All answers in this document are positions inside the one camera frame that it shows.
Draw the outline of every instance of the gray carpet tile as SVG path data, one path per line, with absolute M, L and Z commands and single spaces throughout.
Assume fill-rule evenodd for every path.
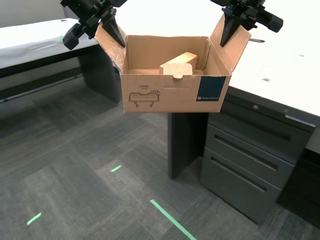
M 199 183 L 201 158 L 169 179 L 167 120 L 81 78 L 0 104 L 1 239 L 188 239 L 152 199 L 198 240 L 320 239 L 279 205 L 254 224 Z

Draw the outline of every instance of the white table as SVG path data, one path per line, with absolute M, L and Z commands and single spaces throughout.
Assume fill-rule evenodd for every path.
M 62 38 L 77 22 L 65 18 L 0 28 L 0 69 L 69 52 Z M 85 34 L 73 51 L 96 44 Z
M 82 73 L 89 88 L 119 102 L 120 79 L 114 75 L 113 63 L 97 41 L 88 39 L 84 34 L 73 50 L 64 46 L 63 37 L 76 23 L 76 19 L 65 18 L 0 28 L 1 78 L 76 57 L 81 67 L 62 72 L 54 69 L 53 75 L 0 88 L 0 100 L 21 97 L 35 89 L 71 80 Z
M 320 117 L 320 47 L 315 47 L 318 33 L 310 25 L 317 22 L 316 14 L 301 4 L 265 2 L 267 11 L 284 20 L 283 28 L 274 33 L 257 24 L 250 31 L 252 38 L 265 43 L 249 42 L 230 86 Z M 209 36 L 222 14 L 209 0 L 128 0 L 116 20 L 128 35 Z M 320 128 L 307 148 L 320 153 Z

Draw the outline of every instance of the desk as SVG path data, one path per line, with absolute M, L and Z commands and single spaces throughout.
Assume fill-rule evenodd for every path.
M 1 77 L 72 58 L 78 58 L 80 62 L 80 68 L 58 72 L 18 86 L 4 87 L 0 90 L 0 100 L 7 101 L 83 74 L 88 87 L 116 103 L 120 101 L 120 78 L 115 78 L 111 59 L 104 54 L 95 39 L 88 39 L 85 34 L 73 50 L 64 46 L 63 36 L 77 22 L 77 19 L 65 18 L 0 28 L 0 35 L 3 36 L 0 44 Z
M 314 72 L 319 67 L 317 56 L 320 52 L 313 48 L 317 45 L 318 37 L 310 25 L 316 22 L 316 16 L 299 4 L 291 4 L 289 0 L 268 0 L 264 6 L 267 11 L 283 18 L 284 26 L 279 33 L 260 24 L 257 29 L 250 31 L 252 38 L 266 42 L 248 43 L 232 75 L 227 95 L 236 95 L 288 118 L 315 125 L 316 129 L 306 148 L 319 153 L 320 95 L 317 92 L 319 88 L 315 87 L 317 76 Z M 129 35 L 209 36 L 222 13 L 221 7 L 209 0 L 197 0 L 196 5 L 194 0 L 130 0 L 118 9 L 116 20 Z M 308 17 L 297 18 L 296 13 Z M 180 129 L 180 120 L 187 122 L 187 119 L 181 119 L 182 116 L 183 114 L 170 114 L 169 129 Z M 197 118 L 194 114 L 185 114 L 186 118 L 187 116 Z M 181 130 L 177 130 L 170 132 L 169 136 L 181 133 Z M 184 136 L 179 138 L 181 143 L 185 142 Z

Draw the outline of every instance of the green tape marking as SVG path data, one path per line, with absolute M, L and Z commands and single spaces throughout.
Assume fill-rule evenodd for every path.
M 29 220 L 26 225 L 29 226 L 34 220 L 36 220 L 37 218 L 39 218 L 41 216 L 41 212 L 37 215 L 34 216 L 31 220 Z
M 178 223 L 169 213 L 166 212 L 155 200 L 150 200 L 150 202 L 163 214 L 165 215 L 181 232 L 183 232 L 189 239 L 197 240 L 194 236 L 191 235 L 180 223 Z
M 111 172 L 117 171 L 119 168 L 121 168 L 121 165 L 119 165 L 116 168 L 112 169 Z

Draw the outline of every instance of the cardboard box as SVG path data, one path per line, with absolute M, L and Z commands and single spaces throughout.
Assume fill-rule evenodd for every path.
M 212 35 L 162 37 L 126 35 L 121 47 L 100 25 L 95 39 L 121 71 L 125 113 L 219 112 L 232 76 L 251 34 L 240 26 L 220 46 L 224 15 Z M 183 53 L 197 55 L 193 75 L 160 75 L 159 67 Z

